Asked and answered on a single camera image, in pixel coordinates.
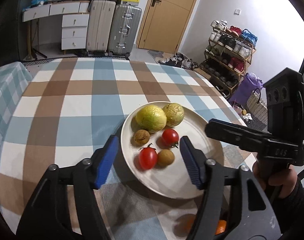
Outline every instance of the plaid tablecloth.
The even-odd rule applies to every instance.
[[[120,134],[134,109],[151,101],[177,102],[206,120],[242,123],[217,90],[184,69],[92,58],[65,58],[43,66],[11,119],[0,160],[0,210],[15,232],[24,207],[47,167],[75,165]],[[250,153],[223,145],[225,165],[237,167]],[[183,221],[200,199],[173,200],[141,184],[118,153],[107,182],[95,191],[112,239],[184,239]],[[73,229],[79,224],[68,189]]]
[[[20,62],[0,67],[0,145],[10,118],[31,80],[31,74]]]

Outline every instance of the cherry tomato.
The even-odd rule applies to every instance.
[[[177,147],[179,141],[179,135],[173,129],[166,129],[162,133],[162,139],[166,145]]]
[[[143,148],[139,154],[139,163],[144,170],[153,168],[157,162],[157,153],[154,148],[150,147],[150,145]]]

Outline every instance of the wicker basket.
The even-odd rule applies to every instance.
[[[247,124],[249,128],[259,131],[264,130],[268,125],[268,109],[266,103],[261,99],[261,91],[256,88],[249,97],[246,106],[247,113],[251,114],[253,120]]]

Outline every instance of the bolt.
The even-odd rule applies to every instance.
[[[213,159],[207,159],[206,163],[207,163],[207,165],[215,165],[215,160],[213,160]]]
[[[241,165],[241,166],[240,166],[240,169],[243,170],[243,171],[248,171],[248,170],[249,170],[249,167],[246,166],[246,165]]]
[[[82,163],[84,164],[84,165],[89,165],[89,164],[91,164],[91,159],[89,159],[89,158],[86,158],[86,159],[83,159],[82,160]]]
[[[48,169],[49,169],[50,171],[55,171],[56,169],[58,169],[58,166],[57,166],[56,164],[51,164],[51,165],[48,167]]]

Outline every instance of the plate rim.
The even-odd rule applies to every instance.
[[[141,108],[141,107],[144,107],[144,106],[147,106],[147,105],[151,105],[152,103],[166,103],[166,104],[170,104],[170,103],[172,103],[172,102],[168,102],[168,101],[153,101],[153,102],[148,102],[148,103],[146,103],[146,104],[144,104],[144,105],[142,105],[142,106],[139,106],[139,107],[137,107],[136,109],[134,109],[134,110],[127,116],[127,118],[125,119],[125,121],[124,121],[124,123],[123,123],[123,125],[122,125],[121,135],[120,135],[120,137],[121,137],[121,140],[120,140],[121,150],[122,150],[123,158],[124,158],[124,160],[125,160],[125,162],[126,162],[128,168],[130,169],[130,171],[132,172],[132,174],[136,177],[136,179],[137,179],[138,181],[140,181],[140,182],[141,182],[145,187],[147,187],[149,190],[152,190],[153,192],[155,192],[155,193],[157,193],[157,194],[159,194],[159,195],[161,195],[161,196],[164,196],[164,197],[167,197],[167,198],[171,198],[171,197],[169,197],[169,196],[167,196],[167,195],[165,195],[165,194],[162,194],[161,192],[159,192],[159,191],[157,191],[157,190],[155,190],[155,189],[152,189],[151,187],[147,186],[140,178],[138,178],[138,177],[135,175],[133,169],[131,168],[129,162],[127,161],[127,158],[125,158],[125,156],[124,156],[124,151],[123,151],[123,131],[124,131],[124,124],[127,122],[127,120],[129,119],[129,117],[130,117],[135,111],[137,111],[137,109],[139,109],[139,108]],[[205,121],[206,124],[209,123],[207,120],[205,120],[205,119],[204,119],[201,115],[199,115],[197,112],[194,112],[193,110],[191,110],[191,109],[189,109],[189,108],[187,108],[187,107],[185,107],[185,106],[182,106],[182,107],[183,107],[183,108],[186,108],[186,109],[188,109],[188,110],[190,110],[190,111],[192,111],[194,114],[196,114],[196,115],[198,115],[199,117],[201,117],[201,118]],[[193,198],[182,198],[182,197],[178,197],[178,198],[171,198],[171,199],[193,199]]]

